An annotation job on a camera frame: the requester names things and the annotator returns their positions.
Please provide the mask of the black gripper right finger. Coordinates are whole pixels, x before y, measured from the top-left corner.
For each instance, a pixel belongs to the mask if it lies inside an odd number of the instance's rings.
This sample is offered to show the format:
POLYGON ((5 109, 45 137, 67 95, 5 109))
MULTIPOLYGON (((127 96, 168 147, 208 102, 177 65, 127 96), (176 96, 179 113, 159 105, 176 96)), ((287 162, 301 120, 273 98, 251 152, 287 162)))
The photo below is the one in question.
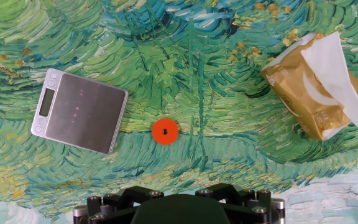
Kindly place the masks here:
POLYGON ((285 200, 268 190, 242 189, 220 183, 199 189, 196 196, 217 201, 230 223, 285 224, 285 200))

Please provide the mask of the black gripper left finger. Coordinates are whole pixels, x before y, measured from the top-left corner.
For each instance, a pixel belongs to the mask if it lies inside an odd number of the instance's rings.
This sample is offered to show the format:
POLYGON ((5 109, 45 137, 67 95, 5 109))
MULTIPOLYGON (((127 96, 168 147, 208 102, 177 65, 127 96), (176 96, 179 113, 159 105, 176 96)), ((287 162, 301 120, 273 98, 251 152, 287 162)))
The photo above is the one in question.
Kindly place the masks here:
POLYGON ((73 208, 74 224, 89 223, 132 223, 139 205, 155 198, 163 197, 163 192, 145 187, 129 187, 118 193, 108 193, 103 197, 91 196, 86 204, 73 208))

